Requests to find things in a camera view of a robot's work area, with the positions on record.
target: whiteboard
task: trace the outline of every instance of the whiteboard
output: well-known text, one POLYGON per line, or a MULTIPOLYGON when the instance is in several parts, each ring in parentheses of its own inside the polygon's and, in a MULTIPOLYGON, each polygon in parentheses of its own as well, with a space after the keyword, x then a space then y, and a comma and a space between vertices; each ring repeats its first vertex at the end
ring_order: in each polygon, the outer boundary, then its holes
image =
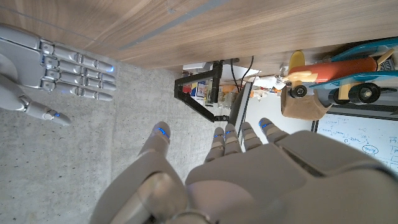
POLYGON ((326 114, 317 133, 373 156, 398 173, 398 121, 326 114))

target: cable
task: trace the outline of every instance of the cable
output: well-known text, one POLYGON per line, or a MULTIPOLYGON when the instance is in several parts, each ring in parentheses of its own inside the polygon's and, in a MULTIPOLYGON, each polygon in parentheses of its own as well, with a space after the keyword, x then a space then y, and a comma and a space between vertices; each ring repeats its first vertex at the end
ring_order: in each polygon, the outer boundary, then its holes
POLYGON ((253 65, 253 61, 254 61, 254 56, 251 57, 250 66, 249 66, 248 70, 246 71, 246 73, 243 75, 243 77, 242 77, 242 79, 241 79, 241 87, 242 87, 242 84, 243 84, 243 79, 244 79, 244 77, 248 74, 248 72, 250 71, 251 66, 253 65))
POLYGON ((236 78, 235 78, 235 74, 234 74, 234 68, 233 68, 233 66, 232 66, 232 60, 233 59, 231 59, 231 72, 232 72, 232 77, 234 78, 234 82, 235 82, 235 85, 236 85, 236 88, 238 89, 238 93, 241 91, 240 89, 239 89, 239 86, 238 86, 238 83, 237 83, 237 81, 236 81, 236 78))

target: toy airplane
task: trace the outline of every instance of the toy airplane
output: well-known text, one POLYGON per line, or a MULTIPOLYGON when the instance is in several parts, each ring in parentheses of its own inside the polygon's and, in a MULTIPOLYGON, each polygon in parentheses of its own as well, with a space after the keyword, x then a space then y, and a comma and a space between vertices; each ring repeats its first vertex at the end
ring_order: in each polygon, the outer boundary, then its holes
POLYGON ((303 82, 315 82, 309 88, 331 90, 329 101, 334 105, 374 103, 384 92, 396 91, 380 88, 369 81, 398 77, 398 71, 380 71, 381 64, 393 53, 398 38, 363 44, 336 55, 331 62, 304 65, 304 54, 296 51, 289 62, 289 74, 283 81, 291 81, 290 95, 300 98, 307 94, 303 82), (377 60, 370 55, 388 50, 377 60))

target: orange toy part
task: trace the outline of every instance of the orange toy part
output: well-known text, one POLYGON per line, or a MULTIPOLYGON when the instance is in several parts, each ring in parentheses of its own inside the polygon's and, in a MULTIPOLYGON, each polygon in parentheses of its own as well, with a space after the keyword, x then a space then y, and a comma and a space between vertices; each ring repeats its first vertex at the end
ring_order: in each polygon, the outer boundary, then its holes
POLYGON ((318 63, 315 65, 294 67, 289 71, 289 74, 293 72, 311 71, 313 74, 318 74, 315 82, 322 83, 334 80, 336 78, 346 77, 355 73, 375 72, 376 70, 376 61, 371 57, 367 57, 341 62, 318 63))

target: black toy wheel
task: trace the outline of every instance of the black toy wheel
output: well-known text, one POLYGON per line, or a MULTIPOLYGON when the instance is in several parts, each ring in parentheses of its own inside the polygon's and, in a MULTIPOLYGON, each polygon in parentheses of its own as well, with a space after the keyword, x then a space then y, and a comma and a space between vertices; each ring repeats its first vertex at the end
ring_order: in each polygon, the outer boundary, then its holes
POLYGON ((298 85, 290 90, 290 96, 293 98, 301 98, 307 94, 307 87, 298 85))
POLYGON ((353 86, 348 92, 348 97, 352 103, 362 105, 374 103, 379 99, 380 94, 380 88, 376 84, 363 83, 353 86))
POLYGON ((338 89, 334 89, 331 92, 329 92, 329 103, 333 105, 345 105, 349 103, 349 100, 339 100, 338 89))

